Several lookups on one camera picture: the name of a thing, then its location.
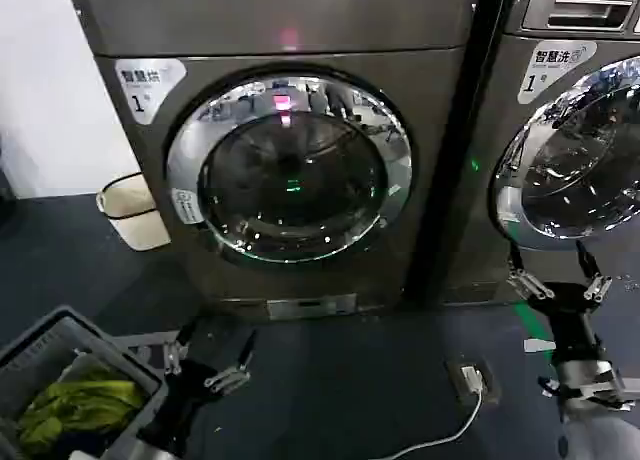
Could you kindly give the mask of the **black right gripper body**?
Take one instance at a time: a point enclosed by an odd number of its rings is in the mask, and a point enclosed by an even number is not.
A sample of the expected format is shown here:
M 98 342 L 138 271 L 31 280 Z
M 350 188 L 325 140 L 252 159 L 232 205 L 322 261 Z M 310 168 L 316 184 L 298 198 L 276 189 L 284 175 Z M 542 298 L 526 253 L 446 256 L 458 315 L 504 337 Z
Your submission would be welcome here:
M 598 306 L 584 298 L 587 287 L 569 282 L 547 282 L 546 286 L 555 294 L 541 305 L 555 343 L 551 362 L 603 360 L 601 341 L 590 324 Z

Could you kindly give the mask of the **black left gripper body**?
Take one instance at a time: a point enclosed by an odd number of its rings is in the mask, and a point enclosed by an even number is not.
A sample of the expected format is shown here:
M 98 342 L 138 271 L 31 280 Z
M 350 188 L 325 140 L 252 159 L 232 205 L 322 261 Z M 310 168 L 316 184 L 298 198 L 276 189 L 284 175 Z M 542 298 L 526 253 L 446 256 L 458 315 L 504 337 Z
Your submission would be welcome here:
M 166 432 L 178 433 L 190 422 L 209 395 L 205 381 L 215 374 L 211 366 L 186 359 L 179 374 L 167 377 L 168 393 L 160 408 L 160 424 Z

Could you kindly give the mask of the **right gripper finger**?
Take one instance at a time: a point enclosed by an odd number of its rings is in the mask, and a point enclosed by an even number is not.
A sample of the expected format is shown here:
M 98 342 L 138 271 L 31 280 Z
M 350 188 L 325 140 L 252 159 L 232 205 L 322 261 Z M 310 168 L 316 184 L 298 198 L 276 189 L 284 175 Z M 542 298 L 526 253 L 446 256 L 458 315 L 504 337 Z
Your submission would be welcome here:
M 580 241 L 576 241 L 578 263 L 589 284 L 584 292 L 587 301 L 603 301 L 608 293 L 613 279 L 602 274 L 595 256 Z
M 514 242 L 511 242 L 509 247 L 508 271 L 507 283 L 525 301 L 531 298 L 538 300 L 551 298 L 551 290 L 525 269 L 520 249 Z

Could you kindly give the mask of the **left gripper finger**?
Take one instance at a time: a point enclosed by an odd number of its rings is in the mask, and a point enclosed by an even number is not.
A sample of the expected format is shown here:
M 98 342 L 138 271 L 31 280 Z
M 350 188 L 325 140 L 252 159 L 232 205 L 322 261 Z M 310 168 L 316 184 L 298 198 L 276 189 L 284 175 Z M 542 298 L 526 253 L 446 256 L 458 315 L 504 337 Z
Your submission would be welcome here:
M 166 375 L 179 375 L 181 373 L 181 361 L 188 354 L 189 343 L 194 333 L 194 323 L 184 325 L 175 335 L 172 341 L 163 345 L 164 368 Z
M 207 377 L 203 387 L 210 393 L 232 393 L 251 379 L 249 364 L 253 358 L 258 332 L 253 330 L 245 341 L 234 365 Z

